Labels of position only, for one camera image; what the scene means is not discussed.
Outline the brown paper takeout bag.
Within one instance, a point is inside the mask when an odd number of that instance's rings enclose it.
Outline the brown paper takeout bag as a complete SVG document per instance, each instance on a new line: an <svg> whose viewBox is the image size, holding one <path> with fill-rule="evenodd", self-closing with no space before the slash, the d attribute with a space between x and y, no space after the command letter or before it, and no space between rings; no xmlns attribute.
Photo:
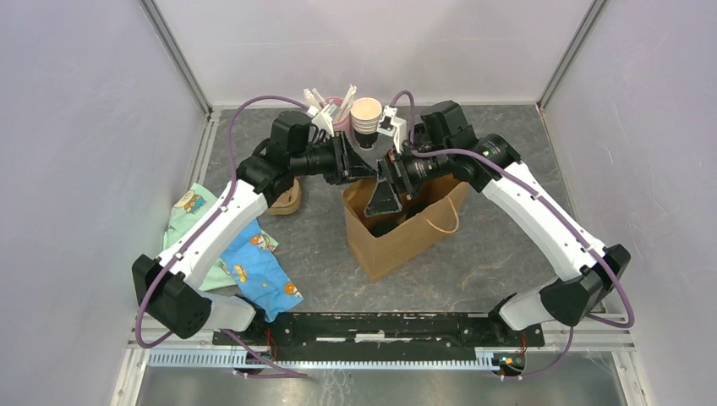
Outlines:
<svg viewBox="0 0 717 406"><path fill-rule="evenodd" d="M452 176L424 183L419 197L401 195L403 209L395 214L367 217L364 208L375 188L373 179L351 184L342 192L348 248L372 282L395 271L460 228L459 212L469 185ZM376 238L370 229L397 217L406 220L390 233Z"/></svg>

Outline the brown cardboard cup carriers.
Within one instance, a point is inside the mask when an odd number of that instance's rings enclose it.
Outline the brown cardboard cup carriers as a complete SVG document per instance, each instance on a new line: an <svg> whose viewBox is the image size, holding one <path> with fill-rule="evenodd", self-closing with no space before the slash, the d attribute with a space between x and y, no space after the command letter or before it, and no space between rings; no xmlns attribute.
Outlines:
<svg viewBox="0 0 717 406"><path fill-rule="evenodd" d="M266 212L272 216L291 215L299 209L301 203L302 189L299 178L295 178L292 187L282 193Z"/></svg>

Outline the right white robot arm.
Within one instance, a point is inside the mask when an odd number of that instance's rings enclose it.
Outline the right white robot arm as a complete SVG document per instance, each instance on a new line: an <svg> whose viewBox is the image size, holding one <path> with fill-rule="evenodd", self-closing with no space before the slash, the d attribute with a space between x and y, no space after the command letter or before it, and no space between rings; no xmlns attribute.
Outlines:
<svg viewBox="0 0 717 406"><path fill-rule="evenodd" d="M631 260L627 249L607 246L581 227L539 185L515 148L498 134L478 137L457 103L426 108L418 127L399 118L394 107L353 108L354 122L365 118L393 140L378 161L365 216L397 213L425 182L451 175L501 208L551 264L553 280L496 306L498 316L488 323L495 343L509 345L523 329L545 321L576 326L585 317L594 319L592 309L612 290L627 297L618 283Z"/></svg>

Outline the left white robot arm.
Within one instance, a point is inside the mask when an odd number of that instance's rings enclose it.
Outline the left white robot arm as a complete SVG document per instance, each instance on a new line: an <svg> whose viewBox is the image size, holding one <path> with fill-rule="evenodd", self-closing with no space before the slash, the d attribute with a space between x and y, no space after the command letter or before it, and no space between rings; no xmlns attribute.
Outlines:
<svg viewBox="0 0 717 406"><path fill-rule="evenodd" d="M202 293L200 285L221 253L253 220L288 191L297 176L320 175L328 184L373 178L373 169L344 134L326 134L308 114L281 112L268 138L243 159L217 202L170 248L155 257L140 255L131 267L139 304L135 340L142 347L144 315L170 334L186 339L202 329L230 330L245 344L265 336L265 321L239 297Z"/></svg>

